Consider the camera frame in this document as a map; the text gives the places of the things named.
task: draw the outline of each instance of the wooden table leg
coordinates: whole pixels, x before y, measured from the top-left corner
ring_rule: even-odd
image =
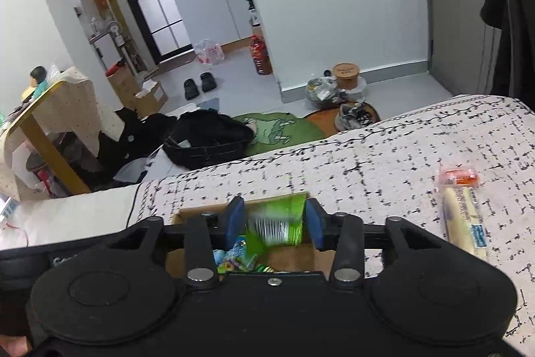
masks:
[[[37,120],[30,115],[20,124],[20,129],[37,153],[43,158],[50,170],[60,179],[73,195],[91,192],[87,185],[74,172],[63,156],[49,141]]]

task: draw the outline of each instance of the gray baseboard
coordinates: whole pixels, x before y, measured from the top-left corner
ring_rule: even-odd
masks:
[[[397,64],[394,66],[366,70],[360,74],[366,79],[367,83],[371,84],[372,82],[386,81],[387,79],[394,79],[396,77],[425,73],[427,72],[428,66],[429,61],[407,62],[406,64]],[[305,87],[306,84],[282,90],[281,96],[283,103],[290,103],[304,99]]]

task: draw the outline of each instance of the brown round box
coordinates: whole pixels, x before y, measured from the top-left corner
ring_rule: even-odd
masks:
[[[352,90],[357,87],[360,69],[357,65],[345,62],[337,64],[333,69],[338,88]]]

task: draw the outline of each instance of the gray wardrobe door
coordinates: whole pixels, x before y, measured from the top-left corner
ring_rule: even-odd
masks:
[[[430,0],[431,74],[457,94],[489,92],[499,31],[479,16],[485,0]]]

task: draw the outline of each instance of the blue label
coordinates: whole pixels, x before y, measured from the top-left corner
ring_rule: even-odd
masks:
[[[472,236],[476,248],[486,248],[487,241],[485,239],[485,232],[481,224],[472,224]]]

